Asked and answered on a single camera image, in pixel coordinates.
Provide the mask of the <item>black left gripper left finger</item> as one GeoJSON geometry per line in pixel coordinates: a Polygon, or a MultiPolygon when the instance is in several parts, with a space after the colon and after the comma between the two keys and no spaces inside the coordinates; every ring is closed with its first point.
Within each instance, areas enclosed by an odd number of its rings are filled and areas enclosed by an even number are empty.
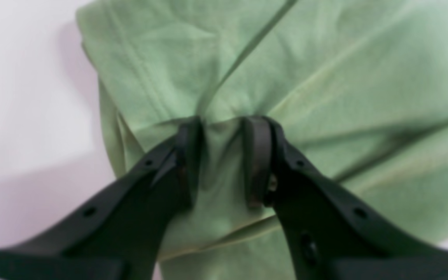
{"type": "Polygon", "coordinates": [[[199,117],[41,234],[0,248],[2,280],[150,280],[167,225],[197,198],[199,117]]]}

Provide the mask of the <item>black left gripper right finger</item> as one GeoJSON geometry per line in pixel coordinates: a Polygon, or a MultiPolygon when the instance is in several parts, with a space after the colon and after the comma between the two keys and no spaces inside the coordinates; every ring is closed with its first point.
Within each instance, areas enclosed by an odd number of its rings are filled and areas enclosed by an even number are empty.
{"type": "Polygon", "coordinates": [[[275,120],[244,117],[241,129],[247,206],[274,209],[297,280],[448,280],[448,250],[321,174],[275,120]]]}

